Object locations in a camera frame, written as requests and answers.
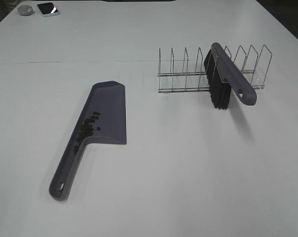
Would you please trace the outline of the purple plastic dustpan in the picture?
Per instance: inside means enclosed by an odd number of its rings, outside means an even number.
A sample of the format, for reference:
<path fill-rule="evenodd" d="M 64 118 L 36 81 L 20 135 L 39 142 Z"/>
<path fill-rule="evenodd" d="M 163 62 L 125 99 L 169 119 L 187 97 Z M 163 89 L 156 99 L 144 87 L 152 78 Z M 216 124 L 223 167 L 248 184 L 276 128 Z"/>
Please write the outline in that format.
<path fill-rule="evenodd" d="M 101 115 L 93 125 L 94 135 L 83 140 L 75 155 L 73 147 L 79 127 L 95 111 Z M 96 143 L 118 145 L 127 143 L 126 89 L 119 82 L 99 82 L 92 86 L 49 185 L 48 191 L 53 199 L 63 201 L 68 198 L 86 146 Z"/>

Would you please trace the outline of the pile of coffee beans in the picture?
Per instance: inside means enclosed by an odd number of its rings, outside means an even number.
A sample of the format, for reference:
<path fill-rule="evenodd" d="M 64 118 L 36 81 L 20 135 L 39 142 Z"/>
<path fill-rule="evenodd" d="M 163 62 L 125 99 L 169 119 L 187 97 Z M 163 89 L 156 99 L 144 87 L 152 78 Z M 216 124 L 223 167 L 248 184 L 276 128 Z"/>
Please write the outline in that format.
<path fill-rule="evenodd" d="M 90 116 L 88 116 L 83 123 L 79 127 L 79 132 L 75 138 L 75 145 L 73 147 L 74 154 L 76 155 L 83 140 L 87 137 L 94 135 L 94 127 L 93 125 L 99 119 L 101 113 L 100 112 L 93 112 Z"/>

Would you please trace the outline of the purple hand brush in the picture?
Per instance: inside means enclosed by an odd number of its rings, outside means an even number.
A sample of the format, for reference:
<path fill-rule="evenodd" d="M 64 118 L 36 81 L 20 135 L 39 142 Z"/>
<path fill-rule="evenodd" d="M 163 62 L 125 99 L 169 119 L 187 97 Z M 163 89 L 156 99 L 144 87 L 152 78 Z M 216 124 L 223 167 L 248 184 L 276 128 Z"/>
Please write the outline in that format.
<path fill-rule="evenodd" d="M 226 110 L 231 91 L 247 106 L 256 104 L 257 95 L 222 46 L 214 42 L 204 60 L 211 101 L 216 109 Z"/>

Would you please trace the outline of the smartphone in blue case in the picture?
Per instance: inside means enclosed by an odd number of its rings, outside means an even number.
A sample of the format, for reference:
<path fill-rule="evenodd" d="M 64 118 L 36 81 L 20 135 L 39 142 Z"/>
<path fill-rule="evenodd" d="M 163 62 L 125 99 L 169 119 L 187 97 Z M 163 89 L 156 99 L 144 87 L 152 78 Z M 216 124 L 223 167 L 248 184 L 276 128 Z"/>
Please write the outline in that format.
<path fill-rule="evenodd" d="M 37 6 L 43 17 L 51 17 L 60 14 L 59 10 L 52 2 L 39 3 Z"/>

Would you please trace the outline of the small grey round cap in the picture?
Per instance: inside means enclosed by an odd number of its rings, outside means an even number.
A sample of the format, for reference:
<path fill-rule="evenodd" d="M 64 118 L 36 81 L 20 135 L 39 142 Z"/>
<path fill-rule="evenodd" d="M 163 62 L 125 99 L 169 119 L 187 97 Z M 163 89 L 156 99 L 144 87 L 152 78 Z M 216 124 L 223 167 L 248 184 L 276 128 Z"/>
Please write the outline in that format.
<path fill-rule="evenodd" d="M 30 5 L 21 5 L 17 8 L 17 12 L 21 16 L 29 16 L 29 15 L 32 15 L 34 13 L 34 10 Z"/>

